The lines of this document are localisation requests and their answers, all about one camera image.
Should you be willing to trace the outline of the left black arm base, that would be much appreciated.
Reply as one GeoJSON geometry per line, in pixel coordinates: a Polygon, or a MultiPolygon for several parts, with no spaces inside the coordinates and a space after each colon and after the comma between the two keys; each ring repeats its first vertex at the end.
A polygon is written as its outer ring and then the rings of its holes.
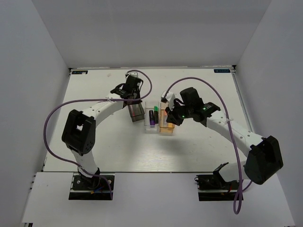
{"type": "Polygon", "coordinates": [[[111,193],[108,184],[104,179],[89,185],[88,182],[79,175],[73,174],[71,188],[69,192],[70,201],[110,201],[111,193]]]}

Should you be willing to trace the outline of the dark grey transparent container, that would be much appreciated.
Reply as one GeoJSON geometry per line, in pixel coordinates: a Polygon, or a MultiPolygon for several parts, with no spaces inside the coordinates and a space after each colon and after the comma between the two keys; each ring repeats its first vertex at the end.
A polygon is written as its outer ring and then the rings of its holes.
{"type": "Polygon", "coordinates": [[[132,122],[142,121],[145,118],[145,112],[142,103],[131,104],[128,106],[132,122]]]}

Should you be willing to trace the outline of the orange yellow clear tube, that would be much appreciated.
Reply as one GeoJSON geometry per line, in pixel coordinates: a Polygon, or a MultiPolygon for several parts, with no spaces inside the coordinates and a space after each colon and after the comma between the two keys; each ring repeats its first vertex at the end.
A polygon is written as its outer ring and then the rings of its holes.
{"type": "Polygon", "coordinates": [[[167,126],[167,122],[166,122],[166,119],[167,119],[167,113],[164,109],[161,110],[161,127],[166,127],[167,126]]]}

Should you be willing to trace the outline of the green cap black highlighter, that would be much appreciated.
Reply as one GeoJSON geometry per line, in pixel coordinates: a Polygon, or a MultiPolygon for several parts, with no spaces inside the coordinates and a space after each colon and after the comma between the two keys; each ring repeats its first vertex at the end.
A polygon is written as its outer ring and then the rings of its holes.
{"type": "Polygon", "coordinates": [[[155,124],[159,123],[159,111],[158,107],[154,106],[154,119],[155,119],[155,124]]]}

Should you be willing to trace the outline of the purple cap black highlighter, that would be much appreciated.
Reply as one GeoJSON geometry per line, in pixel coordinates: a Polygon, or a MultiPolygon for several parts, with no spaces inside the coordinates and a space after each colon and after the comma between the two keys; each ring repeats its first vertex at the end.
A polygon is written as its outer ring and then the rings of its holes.
{"type": "Polygon", "coordinates": [[[153,110],[149,111],[149,122],[150,122],[150,126],[155,126],[155,119],[154,119],[154,111],[153,110]]]}

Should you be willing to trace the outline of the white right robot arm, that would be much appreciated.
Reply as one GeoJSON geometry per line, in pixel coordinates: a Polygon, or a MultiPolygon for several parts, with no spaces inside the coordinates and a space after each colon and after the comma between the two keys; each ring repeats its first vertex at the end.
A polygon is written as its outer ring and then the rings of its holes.
{"type": "Polygon", "coordinates": [[[165,91],[161,96],[168,104],[165,109],[168,123],[180,126],[185,119],[193,119],[226,138],[246,157],[239,163],[223,163],[213,171],[214,184],[218,188],[226,188],[239,179],[262,185],[284,166],[275,137],[265,138],[232,123],[220,107],[211,102],[204,103],[193,87],[182,90],[180,95],[181,99],[177,99],[174,93],[165,91]]]}

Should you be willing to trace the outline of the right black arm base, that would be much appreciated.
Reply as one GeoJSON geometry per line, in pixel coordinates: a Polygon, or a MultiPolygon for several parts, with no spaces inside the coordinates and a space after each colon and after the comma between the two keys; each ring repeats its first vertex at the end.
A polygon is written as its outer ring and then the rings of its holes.
{"type": "Polygon", "coordinates": [[[196,175],[194,181],[197,184],[199,201],[243,201],[243,197],[236,195],[240,187],[236,163],[220,164],[212,172],[196,175]]]}

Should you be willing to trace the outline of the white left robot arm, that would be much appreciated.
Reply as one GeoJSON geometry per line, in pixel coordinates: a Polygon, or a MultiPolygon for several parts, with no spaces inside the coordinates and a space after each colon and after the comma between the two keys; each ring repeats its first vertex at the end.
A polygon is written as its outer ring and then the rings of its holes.
{"type": "Polygon", "coordinates": [[[124,107],[137,104],[129,101],[140,98],[143,80],[129,75],[126,82],[110,91],[105,101],[99,101],[87,109],[72,110],[62,133],[62,141],[71,150],[80,165],[78,172],[84,176],[84,183],[94,189],[99,186],[100,177],[92,149],[96,139],[96,127],[107,117],[124,107]]]}

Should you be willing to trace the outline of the pink pen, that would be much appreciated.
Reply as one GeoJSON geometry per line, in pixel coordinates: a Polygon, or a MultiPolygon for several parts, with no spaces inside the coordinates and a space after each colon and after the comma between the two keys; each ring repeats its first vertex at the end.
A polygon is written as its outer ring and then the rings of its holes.
{"type": "Polygon", "coordinates": [[[133,115],[133,117],[135,117],[136,115],[137,115],[137,107],[136,107],[136,105],[132,105],[132,115],[133,115]]]}

